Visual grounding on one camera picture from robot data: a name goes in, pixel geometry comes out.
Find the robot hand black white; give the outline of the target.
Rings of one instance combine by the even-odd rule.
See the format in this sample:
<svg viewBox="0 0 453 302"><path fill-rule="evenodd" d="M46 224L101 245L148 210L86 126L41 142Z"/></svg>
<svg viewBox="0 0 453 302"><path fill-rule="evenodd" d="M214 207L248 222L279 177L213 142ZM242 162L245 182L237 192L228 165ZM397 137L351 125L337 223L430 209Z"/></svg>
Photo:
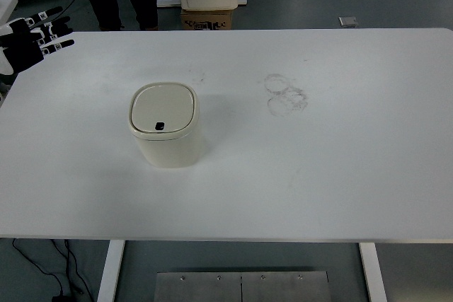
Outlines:
<svg viewBox="0 0 453 302"><path fill-rule="evenodd" d="M40 63L47 55L74 44L72 39L57 40L73 32L67 23L70 17L59 15L61 6L41 11L1 26L1 74L11 76Z"/></svg>

